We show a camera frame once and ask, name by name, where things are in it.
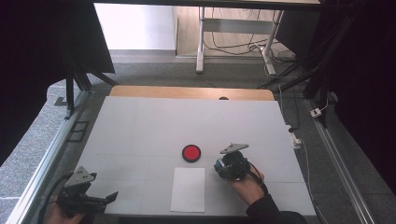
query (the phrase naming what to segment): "human arm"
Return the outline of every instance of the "human arm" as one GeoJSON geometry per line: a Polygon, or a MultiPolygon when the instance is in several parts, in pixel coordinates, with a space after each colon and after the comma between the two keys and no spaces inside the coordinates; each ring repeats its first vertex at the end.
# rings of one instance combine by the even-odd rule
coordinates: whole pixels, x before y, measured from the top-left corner
{"type": "Polygon", "coordinates": [[[47,210],[45,224],[78,224],[85,214],[75,214],[73,217],[68,217],[64,211],[58,206],[57,203],[53,203],[47,210]]]}
{"type": "MultiPolygon", "coordinates": [[[[250,171],[264,180],[264,174],[250,165],[250,171]]],[[[228,180],[239,197],[248,205],[247,215],[255,223],[271,224],[305,224],[306,221],[298,213],[280,212],[271,194],[264,194],[262,187],[250,175],[242,180],[228,180]]]]}

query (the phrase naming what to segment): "black sleeve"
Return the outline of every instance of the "black sleeve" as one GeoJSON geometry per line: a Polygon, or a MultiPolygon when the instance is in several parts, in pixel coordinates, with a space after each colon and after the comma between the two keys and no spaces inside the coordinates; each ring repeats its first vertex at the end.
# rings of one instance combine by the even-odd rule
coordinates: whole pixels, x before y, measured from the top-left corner
{"type": "Polygon", "coordinates": [[[296,212],[280,212],[271,196],[265,195],[247,209],[247,215],[257,224],[306,224],[303,216],[296,212]]]}

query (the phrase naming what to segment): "human hand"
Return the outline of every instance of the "human hand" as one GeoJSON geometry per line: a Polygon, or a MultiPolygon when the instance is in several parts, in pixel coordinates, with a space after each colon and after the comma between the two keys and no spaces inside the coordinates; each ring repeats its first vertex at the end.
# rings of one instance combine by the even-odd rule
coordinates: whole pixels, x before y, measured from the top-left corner
{"type": "Polygon", "coordinates": [[[57,203],[53,203],[47,210],[45,218],[45,224],[78,224],[85,214],[75,214],[73,217],[68,217],[64,211],[58,206],[57,203]]]}
{"type": "MultiPolygon", "coordinates": [[[[250,165],[250,171],[257,176],[260,175],[262,181],[264,181],[264,174],[258,170],[256,171],[252,165],[250,165]]],[[[251,175],[246,175],[242,180],[227,180],[227,182],[247,205],[251,205],[265,196],[262,187],[251,175]]]]}

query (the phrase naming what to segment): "wooden table edge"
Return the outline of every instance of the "wooden table edge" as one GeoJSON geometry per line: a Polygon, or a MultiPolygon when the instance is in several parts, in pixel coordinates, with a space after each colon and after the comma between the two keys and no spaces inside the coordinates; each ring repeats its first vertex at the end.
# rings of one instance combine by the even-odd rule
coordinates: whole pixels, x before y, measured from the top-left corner
{"type": "Polygon", "coordinates": [[[229,100],[274,101],[274,95],[268,90],[163,87],[163,86],[114,86],[109,96],[214,99],[226,97],[229,100]]]}

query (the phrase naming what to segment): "red button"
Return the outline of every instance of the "red button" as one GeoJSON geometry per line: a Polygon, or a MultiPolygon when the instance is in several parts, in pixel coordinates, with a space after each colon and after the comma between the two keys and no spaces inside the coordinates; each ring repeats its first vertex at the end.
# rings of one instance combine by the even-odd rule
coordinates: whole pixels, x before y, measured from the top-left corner
{"type": "Polygon", "coordinates": [[[196,145],[188,145],[183,148],[183,159],[187,162],[196,162],[201,158],[201,149],[196,145]]]}

